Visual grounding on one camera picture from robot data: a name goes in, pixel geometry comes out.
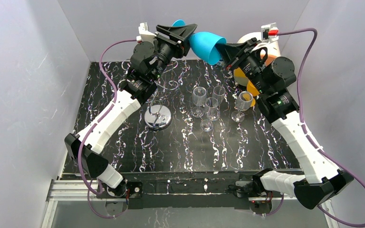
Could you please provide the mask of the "blue plastic wine glass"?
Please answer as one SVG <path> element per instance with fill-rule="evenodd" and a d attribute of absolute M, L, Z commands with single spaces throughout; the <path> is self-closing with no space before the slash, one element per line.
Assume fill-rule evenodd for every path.
<path fill-rule="evenodd" d="M 217 44 L 226 44 L 226 38 L 211 32 L 195 32 L 189 38 L 193 53 L 210 65 L 215 65 L 221 60 L 221 55 L 216 48 Z"/>

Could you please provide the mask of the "clear champagne flute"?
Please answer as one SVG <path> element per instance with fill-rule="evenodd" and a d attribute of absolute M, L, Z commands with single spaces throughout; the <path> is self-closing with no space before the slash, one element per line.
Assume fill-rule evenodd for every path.
<path fill-rule="evenodd" d="M 213 89 L 212 97 L 215 98 L 220 106 L 225 98 L 226 90 L 223 86 L 216 86 Z"/>

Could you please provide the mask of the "clear wine glass front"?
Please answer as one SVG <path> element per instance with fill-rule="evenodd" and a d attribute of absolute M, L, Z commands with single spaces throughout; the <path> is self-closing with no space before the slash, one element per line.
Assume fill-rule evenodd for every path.
<path fill-rule="evenodd" d="M 209 97 L 206 99 L 204 104 L 204 113 L 207 119 L 201 121 L 201 129 L 204 132 L 210 132 L 213 129 L 213 121 L 219 118 L 218 114 L 219 102 L 214 97 Z"/>

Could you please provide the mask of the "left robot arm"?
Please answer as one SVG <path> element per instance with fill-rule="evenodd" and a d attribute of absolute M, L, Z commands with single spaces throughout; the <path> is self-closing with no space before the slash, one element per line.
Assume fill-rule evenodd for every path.
<path fill-rule="evenodd" d="M 187 56 L 191 48 L 189 39 L 197 29 L 197 24 L 157 25 L 152 33 L 145 26 L 140 25 L 139 37 L 135 38 L 137 44 L 125 78 L 117 85 L 108 78 L 114 89 L 113 99 L 82 131 L 69 133 L 64 139 L 88 192 L 96 195 L 103 193 L 103 183 L 111 189 L 125 185 L 124 177 L 101 152 L 120 125 L 157 90 L 156 82 L 171 60 Z"/>

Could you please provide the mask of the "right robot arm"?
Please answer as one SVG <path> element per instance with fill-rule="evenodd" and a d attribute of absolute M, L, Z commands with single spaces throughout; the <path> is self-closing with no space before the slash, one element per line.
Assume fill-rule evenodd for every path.
<path fill-rule="evenodd" d="M 252 38 L 244 43 L 216 44 L 228 70 L 241 69 L 259 92 L 256 105 L 267 121 L 281 134 L 298 160 L 303 175 L 287 174 L 264 169 L 252 177 L 253 192 L 279 191 L 296 197 L 307 209 L 337 195 L 353 181 L 322 156 L 303 132 L 299 105 L 287 87 L 297 79 L 293 62 L 277 57 L 266 64 L 266 47 L 257 48 L 260 41 Z"/>

